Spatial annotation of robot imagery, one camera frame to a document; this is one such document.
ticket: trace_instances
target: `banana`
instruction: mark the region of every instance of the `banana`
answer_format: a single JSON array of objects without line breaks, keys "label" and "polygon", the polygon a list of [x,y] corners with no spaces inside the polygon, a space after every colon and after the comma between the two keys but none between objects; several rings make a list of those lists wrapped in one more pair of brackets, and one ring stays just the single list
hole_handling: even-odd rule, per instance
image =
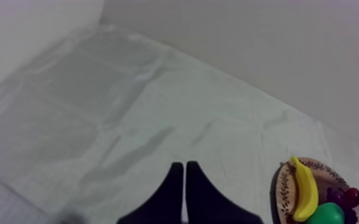
[{"label": "banana", "polygon": [[296,181],[299,189],[299,200],[293,214],[295,222],[306,221],[318,206],[318,190],[312,171],[303,165],[298,158],[291,157],[296,167]]}]

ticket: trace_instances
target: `white wall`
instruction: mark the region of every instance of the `white wall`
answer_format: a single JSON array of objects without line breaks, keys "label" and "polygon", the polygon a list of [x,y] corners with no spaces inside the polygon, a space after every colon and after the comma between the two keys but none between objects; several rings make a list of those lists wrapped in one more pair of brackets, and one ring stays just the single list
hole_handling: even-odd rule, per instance
[{"label": "white wall", "polygon": [[359,139],[359,1],[107,0],[103,17]]},{"label": "white wall", "polygon": [[97,22],[103,0],[0,0],[0,81],[74,29]]}]

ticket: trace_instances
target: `plastic sheet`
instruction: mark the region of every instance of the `plastic sheet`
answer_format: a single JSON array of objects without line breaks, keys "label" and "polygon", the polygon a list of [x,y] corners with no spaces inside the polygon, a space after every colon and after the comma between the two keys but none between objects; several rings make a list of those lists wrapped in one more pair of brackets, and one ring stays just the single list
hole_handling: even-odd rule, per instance
[{"label": "plastic sheet", "polygon": [[[115,222],[188,160],[270,223],[271,178],[291,155],[359,183],[359,166],[339,166],[326,142],[320,122],[111,25],[67,37],[0,84],[0,181],[48,214],[91,223]],[[359,164],[358,149],[345,156]]]}]

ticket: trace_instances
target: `toy banana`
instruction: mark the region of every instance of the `toy banana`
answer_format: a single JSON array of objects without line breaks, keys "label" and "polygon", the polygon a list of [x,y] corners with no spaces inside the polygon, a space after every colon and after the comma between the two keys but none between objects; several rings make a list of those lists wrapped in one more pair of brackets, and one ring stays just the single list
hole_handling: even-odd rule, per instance
[{"label": "toy banana", "polygon": [[295,222],[306,221],[318,206],[318,190],[312,171],[303,165],[298,158],[291,157],[296,167],[296,181],[299,189],[299,200],[293,214]]}]

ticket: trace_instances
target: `red fruit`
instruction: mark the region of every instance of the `red fruit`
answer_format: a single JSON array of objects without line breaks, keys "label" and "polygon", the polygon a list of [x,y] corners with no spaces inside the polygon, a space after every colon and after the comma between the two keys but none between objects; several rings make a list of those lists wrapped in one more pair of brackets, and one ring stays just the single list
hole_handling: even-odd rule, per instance
[{"label": "red fruit", "polygon": [[344,192],[344,199],[348,207],[354,208],[359,204],[359,190],[350,188]]}]

